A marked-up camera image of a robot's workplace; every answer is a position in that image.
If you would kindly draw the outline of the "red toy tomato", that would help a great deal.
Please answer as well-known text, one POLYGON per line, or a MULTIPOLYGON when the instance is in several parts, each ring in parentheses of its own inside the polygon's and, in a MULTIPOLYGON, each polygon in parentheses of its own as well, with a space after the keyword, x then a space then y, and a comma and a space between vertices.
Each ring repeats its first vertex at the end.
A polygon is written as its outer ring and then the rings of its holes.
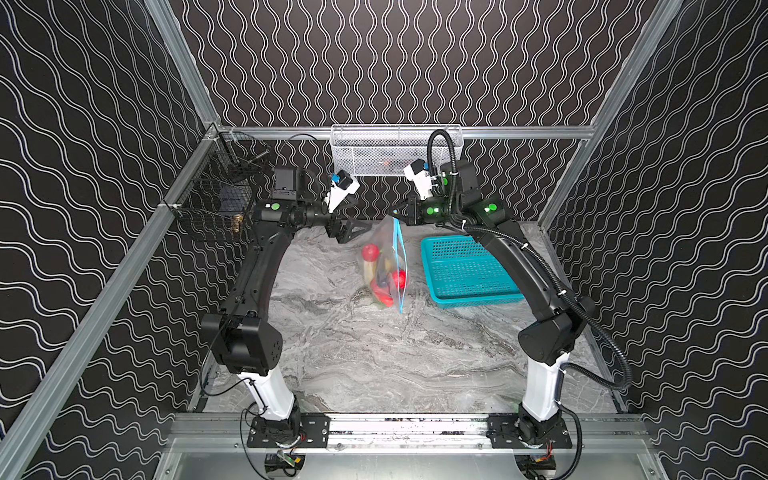
POLYGON ((391 273, 391 281, 395 288, 404 290, 407 286, 407 273, 402 269, 396 270, 391 273))
POLYGON ((380 248, 374 243, 366 244, 361 250, 361 256, 365 262, 377 262, 380 256, 380 248))
POLYGON ((370 282, 369 287, 374 298, 384 307, 392 307, 394 305, 394 300, 390 295, 389 288, 387 286, 382 287, 376 282, 375 279, 373 279, 370 282))

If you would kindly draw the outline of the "clear zip top bag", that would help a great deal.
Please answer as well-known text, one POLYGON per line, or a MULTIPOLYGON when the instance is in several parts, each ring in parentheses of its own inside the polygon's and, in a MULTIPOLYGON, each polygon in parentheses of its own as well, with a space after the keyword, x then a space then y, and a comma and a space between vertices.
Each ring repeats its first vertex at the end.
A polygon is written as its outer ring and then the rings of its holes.
POLYGON ((394 300, 392 307, 384 307, 373 296, 374 300, 384 308, 394 308, 402 314, 405 307, 406 292, 409 282, 408 273, 408 255, 405 247, 405 241, 402 233, 401 222, 392 216, 386 216, 383 220, 373 226, 372 230, 366 235, 362 248, 369 243, 374 243, 380 248, 378 258, 377 283, 382 287, 387 286, 389 293, 394 300), (404 290, 398 290, 391 281, 391 273, 402 269, 407 273, 407 286, 404 290))

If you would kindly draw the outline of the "teal plastic basket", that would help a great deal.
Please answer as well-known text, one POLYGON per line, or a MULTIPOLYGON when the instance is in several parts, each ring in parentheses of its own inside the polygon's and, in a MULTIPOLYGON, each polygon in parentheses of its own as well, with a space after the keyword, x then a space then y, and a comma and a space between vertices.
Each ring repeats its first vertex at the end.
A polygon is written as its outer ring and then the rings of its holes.
POLYGON ((501 264, 471 237, 421 240, 426 284, 442 309, 516 303, 524 299, 501 264))

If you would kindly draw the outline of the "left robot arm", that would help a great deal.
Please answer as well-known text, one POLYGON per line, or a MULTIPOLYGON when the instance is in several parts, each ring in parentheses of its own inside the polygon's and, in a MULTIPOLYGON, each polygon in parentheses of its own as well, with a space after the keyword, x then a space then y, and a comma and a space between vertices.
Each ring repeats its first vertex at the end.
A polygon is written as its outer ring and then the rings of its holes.
POLYGON ((341 214, 343 202, 359 188, 356 177, 340 170, 331 175, 324 198, 312 200, 302 170, 276 168, 270 196, 245 212, 241 230, 249 233, 250 242, 233 290, 217 312, 203 318, 202 332, 214 360, 247 386, 261 408, 259 417, 268 423, 290 425, 300 416, 279 368, 283 337, 268 320, 279 267, 302 229, 322 227, 340 244, 369 231, 368 224, 341 214))

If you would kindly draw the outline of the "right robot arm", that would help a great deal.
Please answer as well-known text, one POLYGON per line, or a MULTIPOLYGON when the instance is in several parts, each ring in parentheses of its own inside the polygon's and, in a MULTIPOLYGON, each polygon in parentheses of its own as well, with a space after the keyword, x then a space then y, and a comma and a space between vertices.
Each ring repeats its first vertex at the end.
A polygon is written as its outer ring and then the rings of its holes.
POLYGON ((414 183, 416 195, 394 207, 393 216, 407 225, 435 224, 471 237, 501 265, 532 311, 534 323, 518 334, 528 358, 526 390, 519 407, 522 418, 545 423, 558 416, 562 377, 568 370, 611 390, 630 386, 628 360, 598 324, 593 302, 578 296, 558 277, 530 245, 498 195, 481 193, 467 161, 449 161, 436 168, 417 159, 405 167, 404 176, 414 183), (570 361, 570 352, 585 328, 613 351, 621 369, 619 378, 603 378, 570 361))

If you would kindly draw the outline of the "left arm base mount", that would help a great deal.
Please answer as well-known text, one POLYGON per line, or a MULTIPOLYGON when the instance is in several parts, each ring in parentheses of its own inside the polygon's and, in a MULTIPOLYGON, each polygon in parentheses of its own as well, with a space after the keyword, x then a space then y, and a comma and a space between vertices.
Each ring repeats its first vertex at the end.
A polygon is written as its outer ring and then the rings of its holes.
POLYGON ((254 418, 245 441, 247 449, 266 449, 263 471, 266 479, 297 479, 306 466, 304 449, 325 448, 328 445, 331 419, 321 413, 294 411, 284 420, 254 418))

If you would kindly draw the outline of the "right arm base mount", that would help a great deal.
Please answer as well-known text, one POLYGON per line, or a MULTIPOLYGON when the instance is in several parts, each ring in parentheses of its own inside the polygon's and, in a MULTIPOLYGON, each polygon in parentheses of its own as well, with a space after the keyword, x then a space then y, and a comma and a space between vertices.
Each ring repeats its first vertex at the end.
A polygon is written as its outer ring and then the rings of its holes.
POLYGON ((486 437, 493 449, 543 449, 540 455, 516 454, 515 461, 526 479, 556 479, 556 450, 569 450, 574 444, 562 413, 539 421, 520 410, 518 413, 490 414, 486 437))

